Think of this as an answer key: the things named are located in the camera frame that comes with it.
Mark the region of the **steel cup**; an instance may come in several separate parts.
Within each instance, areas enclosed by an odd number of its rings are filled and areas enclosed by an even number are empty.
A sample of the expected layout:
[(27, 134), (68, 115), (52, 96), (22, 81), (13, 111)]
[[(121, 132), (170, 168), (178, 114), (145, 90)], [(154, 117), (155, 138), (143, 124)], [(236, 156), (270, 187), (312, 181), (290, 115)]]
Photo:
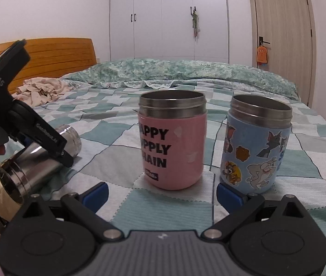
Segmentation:
[(66, 139), (65, 162), (55, 160), (43, 147), (32, 143), (0, 164), (0, 182), (7, 194), (18, 204), (22, 204), (51, 176), (62, 168), (70, 168), (74, 158), (81, 151), (82, 143), (78, 132), (69, 125), (56, 128)]

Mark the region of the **blue cartoon sticker cup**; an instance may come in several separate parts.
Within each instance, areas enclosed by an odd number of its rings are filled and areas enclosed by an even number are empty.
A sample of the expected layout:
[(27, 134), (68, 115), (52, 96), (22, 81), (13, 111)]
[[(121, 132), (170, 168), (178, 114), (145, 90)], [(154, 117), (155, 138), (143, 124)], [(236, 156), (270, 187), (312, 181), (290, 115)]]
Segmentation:
[(263, 193), (277, 176), (292, 128), (292, 107), (237, 94), (227, 115), (221, 180), (243, 194)]

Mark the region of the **cream patterned clothes pile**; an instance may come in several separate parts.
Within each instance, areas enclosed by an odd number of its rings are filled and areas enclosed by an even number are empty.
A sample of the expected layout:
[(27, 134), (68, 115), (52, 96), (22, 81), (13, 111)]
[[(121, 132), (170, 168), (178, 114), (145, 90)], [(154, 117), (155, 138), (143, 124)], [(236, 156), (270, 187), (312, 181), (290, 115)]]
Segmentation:
[(12, 97), (35, 107), (54, 102), (68, 91), (69, 85), (63, 80), (35, 77), (24, 80), (23, 84), (15, 89)]

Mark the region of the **orange wooden headboard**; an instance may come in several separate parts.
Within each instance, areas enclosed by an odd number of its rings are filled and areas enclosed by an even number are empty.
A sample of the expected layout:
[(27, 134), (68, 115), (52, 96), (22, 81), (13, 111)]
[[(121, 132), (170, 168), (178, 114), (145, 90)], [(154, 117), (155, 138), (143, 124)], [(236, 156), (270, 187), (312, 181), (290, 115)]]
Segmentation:
[(93, 41), (88, 38), (28, 39), (25, 49), (31, 59), (9, 84), (9, 93), (15, 93), (30, 78), (60, 78), (97, 64)]

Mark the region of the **checkered green bed sheet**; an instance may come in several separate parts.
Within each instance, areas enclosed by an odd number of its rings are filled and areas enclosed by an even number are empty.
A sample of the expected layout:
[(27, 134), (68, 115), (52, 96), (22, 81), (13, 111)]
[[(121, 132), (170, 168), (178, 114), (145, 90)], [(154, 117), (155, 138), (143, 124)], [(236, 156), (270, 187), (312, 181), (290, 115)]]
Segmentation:
[[(145, 160), (170, 164), (172, 146), (148, 139), (140, 147), (138, 102), (147, 88), (102, 89), (75, 82), (70, 92), (54, 102), (36, 107), (36, 112), (50, 125), (70, 125), (78, 132), (82, 148), (71, 168), (57, 172), (41, 188), (45, 199), (59, 199), (65, 193), (82, 193), (98, 182), (108, 184), (110, 198), (98, 212), (122, 230), (196, 229), (204, 230), (225, 217), (216, 200), (220, 181), (222, 151), (227, 112), (233, 90), (208, 82), (178, 83), (179, 89), (194, 89), (207, 98), (207, 127), (202, 152), (184, 156), (187, 164), (202, 163), (199, 181), (181, 191), (165, 191), (144, 177)], [(284, 194), (296, 195), (326, 235), (326, 120), (296, 100), (285, 100), (293, 110), (289, 136), (279, 132), (266, 134), (276, 139), (283, 161), (269, 199)]]

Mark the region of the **green floral duvet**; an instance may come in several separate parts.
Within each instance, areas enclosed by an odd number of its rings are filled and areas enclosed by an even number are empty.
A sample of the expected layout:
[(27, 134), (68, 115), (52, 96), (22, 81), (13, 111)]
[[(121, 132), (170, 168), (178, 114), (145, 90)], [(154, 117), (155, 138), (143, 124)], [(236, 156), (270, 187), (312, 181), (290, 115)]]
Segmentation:
[(296, 85), (275, 73), (223, 62), (125, 59), (99, 63), (61, 78), (104, 89), (119, 87), (162, 89), (198, 81), (236, 90), (269, 92), (291, 100), (300, 100)]

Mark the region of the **orange hanging door charm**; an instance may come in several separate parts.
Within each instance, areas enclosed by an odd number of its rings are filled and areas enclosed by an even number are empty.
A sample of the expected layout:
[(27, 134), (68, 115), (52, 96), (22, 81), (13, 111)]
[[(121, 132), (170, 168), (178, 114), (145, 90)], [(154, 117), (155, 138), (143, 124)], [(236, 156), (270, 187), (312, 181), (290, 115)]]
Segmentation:
[(256, 61), (259, 64), (268, 64), (268, 49), (265, 46), (258, 46)]

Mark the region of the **white wardrobe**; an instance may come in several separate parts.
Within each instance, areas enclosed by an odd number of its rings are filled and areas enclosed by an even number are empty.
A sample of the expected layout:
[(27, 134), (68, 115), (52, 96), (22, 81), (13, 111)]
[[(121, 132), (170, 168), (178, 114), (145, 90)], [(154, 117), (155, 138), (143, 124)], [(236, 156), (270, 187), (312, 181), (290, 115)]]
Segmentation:
[[(190, 8), (196, 7), (194, 39)], [(111, 60), (229, 62), (227, 0), (110, 0)]]

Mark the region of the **green hanging ornament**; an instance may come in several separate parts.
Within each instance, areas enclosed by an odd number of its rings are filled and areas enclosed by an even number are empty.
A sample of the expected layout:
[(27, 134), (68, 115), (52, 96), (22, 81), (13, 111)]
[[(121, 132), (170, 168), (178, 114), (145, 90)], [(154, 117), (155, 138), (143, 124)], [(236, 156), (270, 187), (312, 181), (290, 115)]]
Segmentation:
[(190, 8), (190, 15), (192, 17), (192, 29), (194, 33), (194, 39), (196, 39), (199, 35), (199, 17), (197, 15), (197, 9), (195, 6)]

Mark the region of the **wooden door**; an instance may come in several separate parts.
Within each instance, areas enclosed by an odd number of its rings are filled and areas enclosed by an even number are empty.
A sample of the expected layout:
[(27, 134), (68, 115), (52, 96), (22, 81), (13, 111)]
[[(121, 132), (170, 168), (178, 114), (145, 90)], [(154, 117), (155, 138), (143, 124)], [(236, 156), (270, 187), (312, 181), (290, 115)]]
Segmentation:
[(259, 36), (270, 44), (268, 64), (252, 63), (296, 85), (301, 101), (310, 106), (314, 97), (317, 46), (311, 0), (250, 0), (253, 53)]

